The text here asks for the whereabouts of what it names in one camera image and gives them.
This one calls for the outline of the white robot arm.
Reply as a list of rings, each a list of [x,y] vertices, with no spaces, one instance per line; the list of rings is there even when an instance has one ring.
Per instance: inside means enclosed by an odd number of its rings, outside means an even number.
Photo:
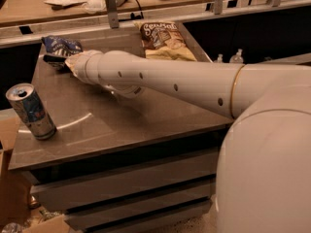
[[[83,83],[148,88],[232,124],[217,164],[218,233],[311,233],[311,67],[147,59],[89,50],[66,59]]]

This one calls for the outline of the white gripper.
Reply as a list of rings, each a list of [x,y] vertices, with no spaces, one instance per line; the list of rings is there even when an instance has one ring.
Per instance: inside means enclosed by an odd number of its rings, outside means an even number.
[[[71,55],[65,60],[65,64],[83,83],[99,84],[97,64],[103,53],[99,50],[83,51]]]

